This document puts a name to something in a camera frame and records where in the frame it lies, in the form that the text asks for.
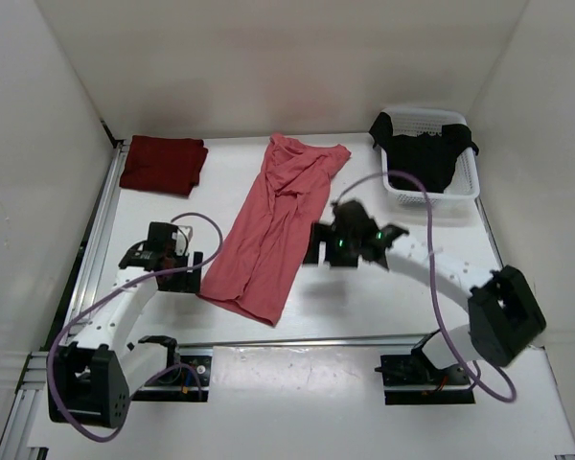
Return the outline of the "dark red t shirt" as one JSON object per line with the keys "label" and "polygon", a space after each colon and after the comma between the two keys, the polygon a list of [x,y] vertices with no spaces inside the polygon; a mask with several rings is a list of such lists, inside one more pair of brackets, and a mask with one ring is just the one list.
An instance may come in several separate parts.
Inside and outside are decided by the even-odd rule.
{"label": "dark red t shirt", "polygon": [[119,185],[139,192],[188,197],[199,184],[207,154],[201,139],[134,135]]}

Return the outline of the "pink t shirt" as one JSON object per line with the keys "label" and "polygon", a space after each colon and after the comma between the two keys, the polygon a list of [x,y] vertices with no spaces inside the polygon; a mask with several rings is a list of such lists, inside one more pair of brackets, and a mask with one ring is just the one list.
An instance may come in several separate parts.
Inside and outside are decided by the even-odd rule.
{"label": "pink t shirt", "polygon": [[350,157],[342,145],[315,147],[271,135],[260,172],[203,276],[200,297],[276,326],[304,261],[311,226]]}

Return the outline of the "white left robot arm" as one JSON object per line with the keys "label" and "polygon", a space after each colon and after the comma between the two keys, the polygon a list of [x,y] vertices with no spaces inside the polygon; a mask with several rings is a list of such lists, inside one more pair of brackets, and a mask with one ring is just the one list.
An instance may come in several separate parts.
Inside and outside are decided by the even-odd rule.
{"label": "white left robot arm", "polygon": [[57,346],[49,396],[52,421],[118,428],[142,387],[200,384],[176,339],[162,334],[128,338],[156,293],[198,293],[203,255],[190,250],[193,235],[190,226],[153,222],[146,239],[126,251],[109,300],[68,344]]}

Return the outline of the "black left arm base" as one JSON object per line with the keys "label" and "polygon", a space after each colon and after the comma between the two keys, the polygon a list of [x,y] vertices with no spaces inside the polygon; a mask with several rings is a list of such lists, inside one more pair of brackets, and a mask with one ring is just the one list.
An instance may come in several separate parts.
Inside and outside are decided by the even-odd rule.
{"label": "black left arm base", "polygon": [[181,347],[166,335],[147,335],[136,345],[160,348],[165,366],[159,377],[142,386],[131,399],[136,402],[206,403],[212,375],[213,352],[210,348]]}

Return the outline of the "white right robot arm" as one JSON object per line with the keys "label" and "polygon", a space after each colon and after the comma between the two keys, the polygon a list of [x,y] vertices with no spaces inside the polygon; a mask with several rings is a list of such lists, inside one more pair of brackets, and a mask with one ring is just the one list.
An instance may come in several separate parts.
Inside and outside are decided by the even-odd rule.
{"label": "white right robot arm", "polygon": [[418,281],[466,312],[467,324],[430,333],[414,347],[411,371],[421,382],[436,381],[460,361],[505,368],[547,327],[517,268],[484,269],[438,254],[403,227],[378,226],[357,200],[335,204],[333,222],[312,224],[304,262],[356,268],[360,261]]}

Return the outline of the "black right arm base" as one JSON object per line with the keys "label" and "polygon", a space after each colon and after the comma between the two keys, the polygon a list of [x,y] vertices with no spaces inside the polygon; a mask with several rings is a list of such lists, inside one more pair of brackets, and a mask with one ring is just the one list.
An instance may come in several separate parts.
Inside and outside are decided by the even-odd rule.
{"label": "black right arm base", "polygon": [[386,405],[475,404],[474,383],[463,366],[434,368],[420,349],[432,337],[417,343],[382,343],[375,372],[381,376]]}

